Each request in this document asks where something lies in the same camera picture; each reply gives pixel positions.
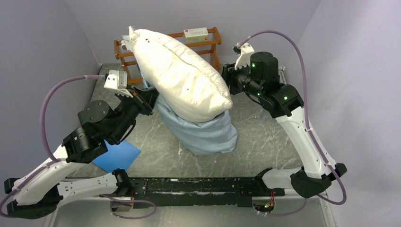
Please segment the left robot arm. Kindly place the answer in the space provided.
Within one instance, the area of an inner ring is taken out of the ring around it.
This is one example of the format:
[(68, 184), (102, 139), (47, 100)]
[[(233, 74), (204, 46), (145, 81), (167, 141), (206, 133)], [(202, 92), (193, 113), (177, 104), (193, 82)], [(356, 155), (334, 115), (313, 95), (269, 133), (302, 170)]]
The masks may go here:
[(139, 114), (152, 115), (158, 91), (129, 86), (111, 108), (104, 100), (90, 102), (78, 113), (80, 126), (64, 138), (54, 153), (28, 176), (4, 183), (7, 218), (38, 219), (72, 201), (90, 196), (123, 197), (133, 191), (125, 170), (117, 168), (97, 178), (66, 182), (65, 177), (118, 145), (132, 132)]

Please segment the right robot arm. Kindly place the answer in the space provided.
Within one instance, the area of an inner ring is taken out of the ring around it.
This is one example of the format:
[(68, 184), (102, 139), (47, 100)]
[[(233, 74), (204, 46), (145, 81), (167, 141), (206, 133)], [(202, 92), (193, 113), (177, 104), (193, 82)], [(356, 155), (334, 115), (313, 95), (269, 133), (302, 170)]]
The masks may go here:
[(245, 93), (266, 110), (284, 129), (302, 166), (294, 169), (268, 168), (261, 172), (255, 190), (261, 196), (273, 189), (293, 189), (303, 198), (322, 196), (332, 181), (347, 168), (324, 149), (306, 118), (305, 103), (297, 89), (280, 81), (278, 59), (269, 52), (251, 54), (244, 66), (225, 64), (221, 73), (231, 94)]

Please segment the light blue pillowcase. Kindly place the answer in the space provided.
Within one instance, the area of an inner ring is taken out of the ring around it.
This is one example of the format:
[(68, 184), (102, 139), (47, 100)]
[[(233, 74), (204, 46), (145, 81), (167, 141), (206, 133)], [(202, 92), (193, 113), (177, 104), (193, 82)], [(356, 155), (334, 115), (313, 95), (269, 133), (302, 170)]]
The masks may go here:
[(237, 130), (229, 109), (233, 102), (219, 74), (146, 75), (159, 94), (156, 108), (168, 129), (196, 155), (234, 150)]

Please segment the white pillow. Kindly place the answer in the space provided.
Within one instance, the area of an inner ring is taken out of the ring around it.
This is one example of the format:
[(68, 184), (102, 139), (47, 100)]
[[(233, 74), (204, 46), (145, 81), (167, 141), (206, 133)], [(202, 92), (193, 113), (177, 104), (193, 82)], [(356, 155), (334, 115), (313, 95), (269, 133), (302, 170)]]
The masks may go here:
[(123, 40), (143, 78), (181, 118), (207, 122), (232, 108), (228, 87), (219, 72), (180, 41), (132, 26)]

